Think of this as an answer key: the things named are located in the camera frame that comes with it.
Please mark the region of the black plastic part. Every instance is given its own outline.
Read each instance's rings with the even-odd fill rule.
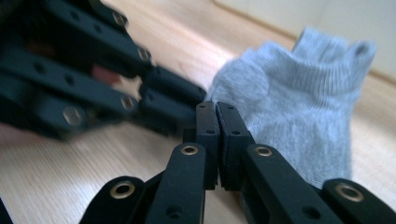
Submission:
[[[124,93],[115,91],[77,70],[23,49],[11,47],[1,50],[0,69],[70,99],[101,107],[114,115],[129,118],[138,109],[138,103],[132,97],[131,109],[125,109],[121,100]]]
[[[196,106],[195,143],[206,149],[205,188],[214,189],[218,184],[218,148],[220,129],[213,102],[203,102]]]
[[[139,111],[139,114],[134,117],[132,122],[162,135],[177,134],[179,132],[176,123],[155,113]]]
[[[13,223],[1,198],[0,198],[0,223],[2,223],[2,224],[12,224]]]
[[[64,58],[80,63],[98,63],[125,77],[142,75],[151,69],[140,58],[139,47],[123,31],[64,1],[44,1],[50,42]]]
[[[105,6],[100,0],[67,0],[67,2],[81,8],[95,18],[104,21],[117,29],[125,30],[124,25],[128,22],[127,18],[121,15],[118,11]]]
[[[22,3],[23,0],[0,0],[0,29]]]
[[[107,182],[91,201],[81,224],[133,223],[145,192],[142,180],[120,176]]]
[[[151,88],[143,88],[140,92],[142,99],[139,102],[141,111],[144,116],[157,117],[158,122],[163,122],[164,127],[169,126],[168,123],[174,124],[175,133],[182,133],[186,128],[195,126],[195,108],[179,102],[177,99],[171,98],[162,92],[155,91]]]
[[[242,153],[254,140],[233,105],[218,103],[217,111],[222,135],[222,147],[219,149],[221,185],[226,190],[240,190],[243,179]]]
[[[57,139],[68,139],[86,130],[88,115],[72,102],[57,98],[0,71],[0,121]],[[78,122],[68,123],[64,112],[74,110]]]
[[[198,144],[185,143],[174,149],[146,223],[203,222],[205,158],[205,149]]]
[[[191,107],[200,104],[206,96],[202,88],[160,66],[143,75],[142,80],[155,91],[161,91],[168,97]]]
[[[155,193],[157,192],[157,189],[160,186],[162,178],[163,178],[163,172],[155,175],[145,183],[145,194],[143,195],[143,198],[140,201],[139,208],[135,213],[135,216],[131,223],[134,224],[145,223],[148,211],[152,205],[152,202],[155,197]]]
[[[396,223],[390,207],[353,181],[328,180],[320,196],[345,223]]]
[[[247,223],[269,223],[270,214],[251,181],[246,178],[241,189],[240,202]]]
[[[273,147],[249,146],[243,163],[249,180],[268,209],[269,223],[342,223]]]

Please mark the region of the sock cuff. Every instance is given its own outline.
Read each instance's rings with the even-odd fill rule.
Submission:
[[[322,60],[316,57],[324,55],[321,52],[326,48],[316,46],[311,50],[308,46],[305,46],[304,57],[300,57],[301,53],[295,55],[269,42],[260,47],[254,56],[250,54],[243,60],[253,58],[253,62],[258,63],[269,78],[289,88],[328,97],[358,91],[375,55],[375,44],[368,41],[358,42],[346,50],[336,50],[336,53],[323,56]],[[302,48],[297,47],[295,51],[301,52]]]
[[[300,34],[291,51],[295,56],[316,63],[331,63],[347,51],[347,41],[338,36],[326,35],[311,27]]]

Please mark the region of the screw hole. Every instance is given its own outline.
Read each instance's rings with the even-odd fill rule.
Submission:
[[[67,85],[74,86],[74,79],[72,77],[70,77],[69,75],[66,75],[64,77],[64,80],[66,81]]]
[[[172,219],[178,219],[183,215],[183,210],[180,205],[172,204],[166,208],[166,215]]]
[[[194,151],[194,148],[192,148],[192,147],[186,147],[186,148],[184,149],[184,151],[187,152],[187,153],[192,153],[192,152]]]
[[[154,100],[154,96],[152,96],[151,94],[148,94],[148,99],[149,99],[150,101],[153,101],[153,100]]]
[[[345,195],[352,197],[352,198],[357,198],[359,196],[358,192],[353,189],[341,189],[345,193]]]
[[[37,71],[37,73],[39,74],[45,74],[46,73],[46,69],[43,66],[42,63],[34,63],[33,64],[33,68]]]
[[[314,207],[310,207],[310,206],[303,207],[303,213],[306,217],[310,219],[320,219],[320,212]]]
[[[70,16],[73,18],[75,21],[79,21],[79,15],[75,11],[70,11]]]
[[[102,28],[98,24],[95,24],[93,28],[95,29],[96,33],[98,34],[102,33]]]
[[[118,188],[116,188],[116,192],[117,192],[118,194],[122,194],[122,193],[128,192],[129,189],[130,189],[129,186],[122,185],[122,186],[119,186]]]

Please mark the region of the wooden table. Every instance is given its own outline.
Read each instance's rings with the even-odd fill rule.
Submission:
[[[106,0],[129,19],[134,41],[157,64],[208,89],[247,48],[294,40],[225,11],[209,0]],[[136,94],[138,82],[122,80]],[[353,179],[396,209],[396,88],[368,76],[352,118]],[[15,223],[78,223],[96,192],[120,175],[148,180],[180,139],[130,123],[84,133],[67,143],[43,140],[0,148],[0,196]],[[206,192],[205,223],[246,223],[236,194]]]

